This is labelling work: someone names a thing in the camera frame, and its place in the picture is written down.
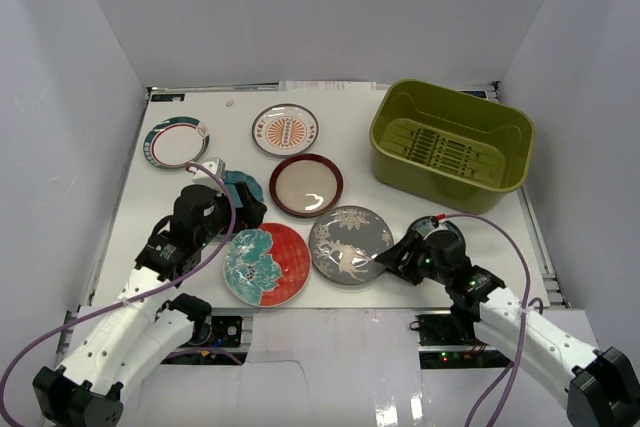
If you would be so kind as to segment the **small blue floral plate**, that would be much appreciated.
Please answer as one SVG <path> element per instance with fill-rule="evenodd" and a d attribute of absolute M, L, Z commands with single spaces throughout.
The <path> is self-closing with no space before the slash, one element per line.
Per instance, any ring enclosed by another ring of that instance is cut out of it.
<path fill-rule="evenodd" d="M 436 216 L 423 216 L 414 220 L 405 232 L 405 237 L 409 236 L 412 232 L 416 232 L 422 237 L 423 242 L 427 245 L 431 245 L 432 242 L 428 241 L 429 237 L 433 237 L 436 232 L 449 231 L 452 232 L 457 242 L 463 247 L 466 247 L 466 240 L 461 230 L 449 220 L 439 220 Z"/>

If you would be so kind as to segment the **grey reindeer snowflake plate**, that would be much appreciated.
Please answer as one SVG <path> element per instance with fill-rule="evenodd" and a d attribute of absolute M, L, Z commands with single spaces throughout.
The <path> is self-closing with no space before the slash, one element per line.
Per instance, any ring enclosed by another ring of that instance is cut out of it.
<path fill-rule="evenodd" d="M 308 238 L 313 266 L 331 282 L 345 286 L 366 285 L 380 277 L 385 267 L 376 257 L 393 245 L 387 223 L 359 206 L 337 207 L 321 215 Z"/>

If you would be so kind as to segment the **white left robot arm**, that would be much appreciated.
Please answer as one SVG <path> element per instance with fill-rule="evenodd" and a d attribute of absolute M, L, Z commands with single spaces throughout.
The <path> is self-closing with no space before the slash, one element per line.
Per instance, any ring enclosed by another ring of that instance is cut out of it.
<path fill-rule="evenodd" d="M 211 305 L 182 293 L 204 248 L 216 237 L 261 225 L 267 212 L 244 182 L 234 205 L 206 185 L 183 188 L 170 215 L 154 226 L 135 259 L 118 306 L 58 367 L 42 368 L 33 388 L 43 416 L 56 426 L 114 426 L 130 391 L 176 348 L 211 334 Z"/>

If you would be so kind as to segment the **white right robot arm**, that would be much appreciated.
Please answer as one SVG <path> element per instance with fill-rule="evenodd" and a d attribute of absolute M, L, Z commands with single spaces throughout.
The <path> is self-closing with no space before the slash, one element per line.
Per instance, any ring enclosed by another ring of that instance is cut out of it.
<path fill-rule="evenodd" d="M 498 350 L 555 397 L 571 425 L 638 425 L 639 380 L 628 357 L 615 347 L 585 343 L 523 307 L 499 277 L 470 260 L 455 233 L 423 237 L 410 230 L 376 260 L 413 285 L 425 279 L 441 284 L 457 315 L 453 337 Z"/>

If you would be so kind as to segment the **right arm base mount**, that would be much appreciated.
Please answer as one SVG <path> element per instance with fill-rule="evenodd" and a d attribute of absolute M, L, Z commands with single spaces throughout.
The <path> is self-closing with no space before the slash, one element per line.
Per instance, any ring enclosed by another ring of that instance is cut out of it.
<path fill-rule="evenodd" d="M 422 370 L 503 368 L 509 359 L 475 338 L 473 325 L 450 313 L 416 315 L 409 329 L 418 336 Z"/>

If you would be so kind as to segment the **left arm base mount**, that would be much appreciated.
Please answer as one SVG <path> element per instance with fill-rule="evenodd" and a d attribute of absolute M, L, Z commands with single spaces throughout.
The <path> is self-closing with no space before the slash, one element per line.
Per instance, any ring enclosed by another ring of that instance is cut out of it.
<path fill-rule="evenodd" d="M 194 328 L 192 338 L 162 361 L 180 366 L 240 366 L 248 352 L 241 316 L 211 316 Z"/>

